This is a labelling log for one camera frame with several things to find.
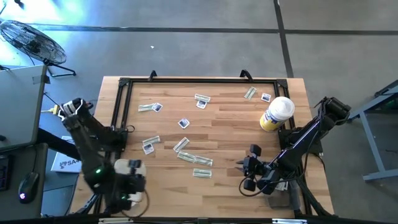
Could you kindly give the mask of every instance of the wooden tabletop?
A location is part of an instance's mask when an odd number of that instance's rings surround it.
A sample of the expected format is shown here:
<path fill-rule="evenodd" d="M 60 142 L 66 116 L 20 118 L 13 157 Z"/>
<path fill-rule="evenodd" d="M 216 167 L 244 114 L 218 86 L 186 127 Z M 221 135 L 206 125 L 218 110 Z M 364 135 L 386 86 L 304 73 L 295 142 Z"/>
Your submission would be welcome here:
<path fill-rule="evenodd" d="M 105 126 L 111 122 L 119 78 L 103 79 L 95 118 Z M 296 107 L 295 124 L 304 126 L 312 118 L 304 81 L 301 78 L 288 78 L 287 81 L 290 99 Z M 251 100 L 247 100 L 243 96 L 250 86 L 257 88 L 257 92 Z M 204 110 L 196 107 L 197 101 L 193 98 L 196 93 L 211 97 Z M 150 207 L 145 217 L 294 216 L 291 210 L 271 209 L 264 194 L 249 198 L 238 191 L 243 174 L 235 169 L 235 162 L 249 154 L 251 144 L 262 147 L 263 161 L 269 161 L 280 151 L 277 134 L 263 131 L 259 125 L 260 117 L 269 106 L 269 103 L 260 100 L 262 93 L 270 94 L 271 99 L 275 98 L 271 84 L 134 84 L 127 125 L 134 125 L 136 130 L 129 134 L 122 158 L 142 159 L 147 166 L 146 189 L 150 196 Z M 139 105 L 156 102 L 164 106 L 158 113 L 138 112 Z M 123 106 L 120 108 L 118 124 L 122 111 Z M 186 129 L 177 124 L 182 118 L 190 121 L 190 126 Z M 154 153 L 145 155 L 142 140 L 153 136 L 160 136 L 161 143 L 154 144 Z M 183 151 L 213 159 L 213 167 L 177 159 L 173 147 L 184 137 L 190 143 Z M 211 169 L 213 176 L 210 179 L 193 177 L 193 168 Z M 305 176 L 308 188 L 314 196 L 327 211 L 333 213 L 323 166 L 316 157 L 308 157 Z M 81 175 L 71 212 L 81 208 L 91 194 Z M 130 216 L 137 215 L 145 207 L 145 203 L 144 200 L 138 207 L 126 213 Z"/>

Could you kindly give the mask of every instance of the computer mouse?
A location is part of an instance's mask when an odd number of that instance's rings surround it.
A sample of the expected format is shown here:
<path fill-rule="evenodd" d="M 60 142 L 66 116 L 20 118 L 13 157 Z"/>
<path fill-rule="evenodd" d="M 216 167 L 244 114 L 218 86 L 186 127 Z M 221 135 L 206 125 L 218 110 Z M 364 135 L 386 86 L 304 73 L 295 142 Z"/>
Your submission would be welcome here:
<path fill-rule="evenodd" d="M 20 203 L 31 203 L 37 193 L 37 185 L 39 184 L 39 174 L 31 172 L 19 184 L 18 197 Z"/>

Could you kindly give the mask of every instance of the sticker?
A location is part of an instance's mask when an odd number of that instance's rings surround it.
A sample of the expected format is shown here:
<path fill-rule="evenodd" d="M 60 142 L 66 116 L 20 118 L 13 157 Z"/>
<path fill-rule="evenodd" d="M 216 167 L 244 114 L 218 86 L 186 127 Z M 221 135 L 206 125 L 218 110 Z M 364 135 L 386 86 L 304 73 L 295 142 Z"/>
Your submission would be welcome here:
<path fill-rule="evenodd" d="M 269 103 L 271 101 L 271 95 L 267 94 L 267 93 L 263 93 L 261 96 L 261 100 Z"/>
<path fill-rule="evenodd" d="M 181 121 L 178 122 L 178 125 L 180 125 L 182 129 L 188 127 L 189 124 L 190 123 L 186 118 L 182 118 Z"/>
<path fill-rule="evenodd" d="M 200 109 L 205 109 L 206 105 L 207 105 L 206 101 L 198 100 L 197 107 L 199 107 Z"/>
<path fill-rule="evenodd" d="M 155 151 L 154 146 L 152 144 L 142 146 L 142 149 L 144 150 L 145 155 L 148 155 Z"/>
<path fill-rule="evenodd" d="M 152 110 L 159 112 L 160 109 L 162 109 L 163 105 L 161 105 L 160 103 L 155 103 L 154 106 L 152 106 Z"/>

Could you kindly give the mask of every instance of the electric fan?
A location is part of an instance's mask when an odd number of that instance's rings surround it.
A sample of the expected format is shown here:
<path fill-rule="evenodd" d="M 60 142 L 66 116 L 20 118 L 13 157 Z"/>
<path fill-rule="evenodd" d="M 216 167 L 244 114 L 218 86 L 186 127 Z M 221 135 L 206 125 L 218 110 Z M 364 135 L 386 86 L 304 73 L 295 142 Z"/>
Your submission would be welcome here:
<path fill-rule="evenodd" d="M 62 47 L 37 29 L 18 21 L 8 20 L 0 24 L 0 33 L 7 42 L 28 56 L 42 61 L 47 66 L 56 66 L 72 72 L 53 75 L 49 70 L 52 77 L 76 75 L 75 71 L 60 66 L 67 60 Z"/>

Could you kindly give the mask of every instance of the cleaning wipes canister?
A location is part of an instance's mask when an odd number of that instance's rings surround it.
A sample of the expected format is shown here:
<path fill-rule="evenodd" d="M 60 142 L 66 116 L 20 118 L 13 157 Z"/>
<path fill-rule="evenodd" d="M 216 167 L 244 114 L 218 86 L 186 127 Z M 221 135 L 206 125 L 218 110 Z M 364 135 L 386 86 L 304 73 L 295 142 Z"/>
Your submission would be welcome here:
<path fill-rule="evenodd" d="M 275 98 L 261 116 L 260 126 L 265 131 L 275 131 L 294 114 L 292 100 L 284 96 Z"/>

